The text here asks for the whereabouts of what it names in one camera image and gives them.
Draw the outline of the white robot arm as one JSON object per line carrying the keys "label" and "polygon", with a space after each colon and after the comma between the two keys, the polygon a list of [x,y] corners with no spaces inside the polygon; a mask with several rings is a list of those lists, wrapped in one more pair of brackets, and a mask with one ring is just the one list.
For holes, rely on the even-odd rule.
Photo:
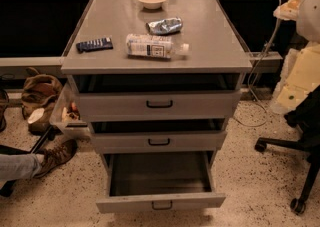
{"label": "white robot arm", "polygon": [[296,33],[306,40],[301,49],[289,49],[269,105],[274,113],[286,114],[320,86],[320,0],[288,0],[273,15],[295,21]]}

